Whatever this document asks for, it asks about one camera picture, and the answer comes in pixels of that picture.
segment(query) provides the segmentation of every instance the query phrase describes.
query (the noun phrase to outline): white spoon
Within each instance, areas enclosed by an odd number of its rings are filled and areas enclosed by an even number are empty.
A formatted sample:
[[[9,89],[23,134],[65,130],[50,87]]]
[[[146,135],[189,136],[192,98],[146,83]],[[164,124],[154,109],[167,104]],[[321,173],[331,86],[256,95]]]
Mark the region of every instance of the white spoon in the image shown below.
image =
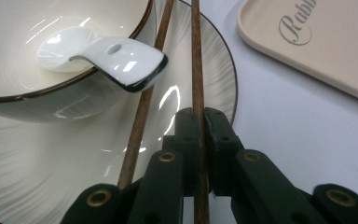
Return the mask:
[[[40,46],[36,60],[40,67],[53,72],[82,71],[90,62],[131,92],[153,85],[168,65],[167,56],[153,47],[123,37],[98,38],[82,26],[51,35]]]

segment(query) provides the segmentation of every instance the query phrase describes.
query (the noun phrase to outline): white plate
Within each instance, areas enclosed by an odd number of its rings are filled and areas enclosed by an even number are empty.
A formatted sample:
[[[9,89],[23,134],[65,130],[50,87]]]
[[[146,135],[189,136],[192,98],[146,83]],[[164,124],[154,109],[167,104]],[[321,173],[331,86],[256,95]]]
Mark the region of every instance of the white plate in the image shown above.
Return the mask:
[[[155,87],[134,179],[172,134],[176,111],[191,106],[190,7],[177,2],[164,51],[170,68]],[[233,120],[234,63],[222,36],[201,19],[205,104]],[[59,223],[84,189],[116,184],[139,94],[102,114],[72,123],[37,124],[0,118],[0,222]]]

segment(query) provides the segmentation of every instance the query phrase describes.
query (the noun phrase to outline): white bowl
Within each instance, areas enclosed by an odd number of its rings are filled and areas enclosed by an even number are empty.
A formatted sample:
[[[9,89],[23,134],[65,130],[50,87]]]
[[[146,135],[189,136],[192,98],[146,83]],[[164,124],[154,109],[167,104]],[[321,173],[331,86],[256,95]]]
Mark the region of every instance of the white bowl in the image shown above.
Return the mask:
[[[83,119],[127,94],[91,65],[80,73],[38,67],[35,55],[43,41],[73,26],[153,45],[154,2],[0,1],[0,116],[37,122]]]

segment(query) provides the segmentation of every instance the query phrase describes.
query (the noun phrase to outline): table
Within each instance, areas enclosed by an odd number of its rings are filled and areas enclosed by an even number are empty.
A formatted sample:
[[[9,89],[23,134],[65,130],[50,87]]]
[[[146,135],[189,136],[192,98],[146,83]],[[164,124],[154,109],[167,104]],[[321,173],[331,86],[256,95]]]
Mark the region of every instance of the table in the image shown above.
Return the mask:
[[[237,135],[308,193],[326,183],[358,193],[358,99],[246,45],[236,30],[242,4],[200,0],[201,13],[225,38],[236,64]],[[211,223],[236,223],[229,202],[210,197]],[[192,223],[191,211],[186,199],[184,223]]]

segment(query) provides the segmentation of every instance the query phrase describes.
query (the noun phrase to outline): wooden chopstick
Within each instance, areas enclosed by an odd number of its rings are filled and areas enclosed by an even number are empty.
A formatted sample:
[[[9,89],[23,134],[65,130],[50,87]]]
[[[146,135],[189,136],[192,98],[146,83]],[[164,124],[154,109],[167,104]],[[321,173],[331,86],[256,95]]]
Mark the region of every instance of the wooden chopstick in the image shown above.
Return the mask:
[[[200,0],[191,1],[191,46],[192,46],[192,89],[193,113],[199,119],[201,139],[205,146],[204,124],[204,90],[202,74],[202,47],[200,30]],[[200,187],[194,196],[194,223],[209,224],[208,171],[206,150],[202,149],[200,159]]]
[[[168,32],[168,25],[172,14],[174,0],[167,0],[162,14],[160,26],[158,28],[158,35],[156,38],[155,48],[163,50],[165,38]],[[124,161],[121,166],[120,176],[118,178],[117,186],[124,189],[132,183],[133,175],[135,173],[136,162],[138,160],[139,148],[141,146],[142,137],[146,125],[147,114],[150,107],[150,102],[153,95],[154,87],[150,87],[143,91],[139,100],[138,108],[136,110],[135,119],[132,124],[131,135],[127,145]]]

